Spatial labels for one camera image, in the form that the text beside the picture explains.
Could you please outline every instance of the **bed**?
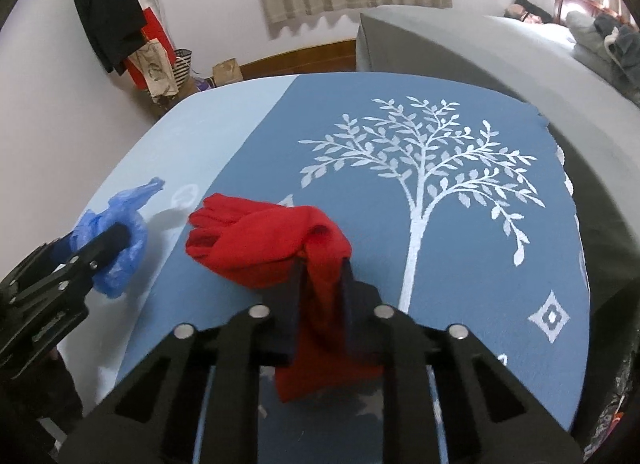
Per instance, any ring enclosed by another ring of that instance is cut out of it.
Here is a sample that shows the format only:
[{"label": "bed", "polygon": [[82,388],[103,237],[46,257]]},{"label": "bed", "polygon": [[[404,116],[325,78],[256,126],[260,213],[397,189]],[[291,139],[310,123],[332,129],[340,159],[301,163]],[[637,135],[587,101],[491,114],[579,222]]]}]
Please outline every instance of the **bed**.
[{"label": "bed", "polygon": [[382,6],[362,12],[356,61],[360,71],[484,86],[549,119],[575,187],[594,313],[639,272],[640,110],[578,62],[574,47],[561,24]]},{"label": "bed", "polygon": [[[61,343],[85,411],[176,325],[216,327],[259,301],[185,252],[188,215],[218,192],[318,206],[350,239],[356,277],[385,303],[431,327],[467,325],[569,428],[586,366],[589,293],[575,206],[546,124],[530,104],[490,90],[369,72],[254,79],[182,101],[88,205],[99,211],[120,190],[165,180],[141,209],[148,251],[129,289],[115,300],[90,293],[89,317]],[[394,154],[401,140],[415,162]],[[351,149],[361,142],[359,153]],[[400,167],[399,183],[386,171]],[[380,462],[380,381],[282,404],[273,369],[260,375],[259,463]]]}]

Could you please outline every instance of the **folded clothes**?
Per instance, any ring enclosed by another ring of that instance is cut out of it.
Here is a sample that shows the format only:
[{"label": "folded clothes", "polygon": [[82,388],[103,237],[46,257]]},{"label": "folded clothes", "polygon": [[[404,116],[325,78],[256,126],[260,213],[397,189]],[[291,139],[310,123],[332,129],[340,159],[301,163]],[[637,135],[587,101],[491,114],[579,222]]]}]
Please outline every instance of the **folded clothes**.
[{"label": "folded clothes", "polygon": [[[156,14],[153,12],[151,8],[144,9],[143,14],[145,15],[145,19],[146,19],[146,26],[142,27],[141,32],[146,42],[149,42],[153,39],[157,39],[162,45],[162,48],[166,50],[169,63],[171,63],[171,65],[173,66],[177,59],[177,54],[175,53],[174,47],[169,41],[169,38],[164,32],[164,29],[162,28],[162,24],[158,21]],[[131,79],[133,79],[133,82],[136,84],[136,86],[140,90],[148,89],[145,75],[143,74],[142,71],[140,71],[139,68],[137,68],[137,66],[133,64],[133,62],[128,57],[127,59],[124,60],[124,65],[127,67],[127,70],[131,75]]]},{"label": "folded clothes", "polygon": [[629,81],[640,88],[640,33],[628,25],[620,27],[612,53]]},{"label": "folded clothes", "polygon": [[622,27],[622,23],[606,12],[601,12],[593,21],[595,30],[598,31],[600,37],[605,38],[613,32],[613,29]]},{"label": "folded clothes", "polygon": [[216,193],[191,214],[190,222],[195,229],[187,254],[245,287],[264,289],[287,281],[294,260],[305,260],[308,288],[300,290],[298,352],[290,367],[276,369],[283,401],[380,375],[380,368],[358,364],[346,354],[338,282],[351,244],[322,211]]}]

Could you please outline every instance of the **white leaf pattern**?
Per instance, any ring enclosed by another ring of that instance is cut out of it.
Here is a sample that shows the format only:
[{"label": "white leaf pattern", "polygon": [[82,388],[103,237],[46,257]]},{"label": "white leaf pattern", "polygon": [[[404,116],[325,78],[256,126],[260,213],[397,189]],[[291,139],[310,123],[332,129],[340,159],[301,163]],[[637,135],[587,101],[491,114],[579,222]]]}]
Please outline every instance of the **white leaf pattern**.
[{"label": "white leaf pattern", "polygon": [[[351,167],[366,166],[381,172],[376,173],[379,177],[396,179],[401,185],[412,217],[410,244],[417,245],[410,248],[407,255],[398,306],[403,312],[407,312],[410,305],[422,235],[439,202],[456,193],[465,208],[471,207],[472,199],[482,207],[491,204],[491,219],[496,221],[501,216],[504,234],[511,241],[515,240],[515,266],[524,262],[524,246],[529,244],[529,238],[516,227],[516,221],[524,221],[524,215],[509,213],[507,209],[514,202],[545,207],[528,179],[527,171],[536,158],[517,149],[510,152],[509,147],[497,142],[499,132],[492,129],[488,120],[483,120],[484,129],[474,134],[470,126],[462,126],[458,121],[460,113],[449,115],[459,103],[442,99],[441,107],[438,107],[427,99],[409,96],[406,99],[412,108],[420,111],[407,114],[404,106],[396,104],[395,100],[376,98],[372,102],[379,105],[379,111],[363,117],[364,121],[372,123],[371,126],[359,126],[358,117],[352,118],[345,113],[342,116],[344,123],[336,125],[341,133],[325,135],[324,140],[298,141],[313,145],[313,151],[323,150],[316,158],[317,165],[305,167],[300,172],[303,188],[313,179],[324,176],[331,165],[334,171],[340,171],[346,165],[345,160],[350,158],[353,159]],[[468,171],[466,179],[466,170],[462,173],[462,169],[467,161],[478,163],[482,173],[474,167]],[[400,163],[411,168],[399,170]],[[417,243],[414,235],[420,239]]]},{"label": "white leaf pattern", "polygon": [[286,208],[294,208],[295,205],[293,203],[293,195],[287,195],[280,202],[278,202],[279,206],[284,206]]},{"label": "white leaf pattern", "polygon": [[535,323],[545,333],[551,344],[556,342],[562,329],[570,319],[569,314],[562,308],[553,291],[551,291],[543,306],[535,314],[529,316],[529,321]]}]

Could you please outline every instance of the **gray pillow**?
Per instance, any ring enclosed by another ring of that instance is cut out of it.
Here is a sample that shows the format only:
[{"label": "gray pillow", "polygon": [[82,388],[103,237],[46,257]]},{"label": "gray pillow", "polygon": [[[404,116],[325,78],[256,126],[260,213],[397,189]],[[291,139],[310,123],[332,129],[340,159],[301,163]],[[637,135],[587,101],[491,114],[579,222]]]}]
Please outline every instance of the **gray pillow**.
[{"label": "gray pillow", "polygon": [[574,59],[586,66],[591,72],[599,75],[602,79],[613,86],[621,95],[628,98],[638,108],[640,108],[640,90],[629,82],[626,76],[620,70],[618,74],[615,72],[616,66],[607,56],[605,61],[599,55],[591,52],[587,47],[577,44],[571,52]]},{"label": "gray pillow", "polygon": [[606,62],[610,61],[609,55],[604,47],[604,38],[598,33],[593,24],[595,18],[574,10],[566,15],[565,21],[578,45],[589,49]]},{"label": "gray pillow", "polygon": [[586,66],[591,72],[596,73],[609,84],[613,82],[613,73],[611,68],[611,59],[606,61],[599,55],[591,52],[587,47],[577,44],[571,52],[572,57]]}]

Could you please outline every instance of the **blue bedsheet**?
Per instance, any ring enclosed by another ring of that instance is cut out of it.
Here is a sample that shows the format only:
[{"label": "blue bedsheet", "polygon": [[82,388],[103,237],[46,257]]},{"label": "blue bedsheet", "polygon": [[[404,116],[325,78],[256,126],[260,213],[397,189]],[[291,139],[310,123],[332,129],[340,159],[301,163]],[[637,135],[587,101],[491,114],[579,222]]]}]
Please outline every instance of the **blue bedsheet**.
[{"label": "blue bedsheet", "polygon": [[[214,110],[199,100],[189,111]],[[589,292],[546,125],[531,105],[456,82],[299,76],[206,195],[318,206],[350,239],[358,279],[420,323],[468,325],[569,428]],[[189,230],[150,291],[120,376],[174,325],[217,326],[257,301],[185,254]],[[261,464],[381,459],[380,383],[283,405],[263,374]]]}]

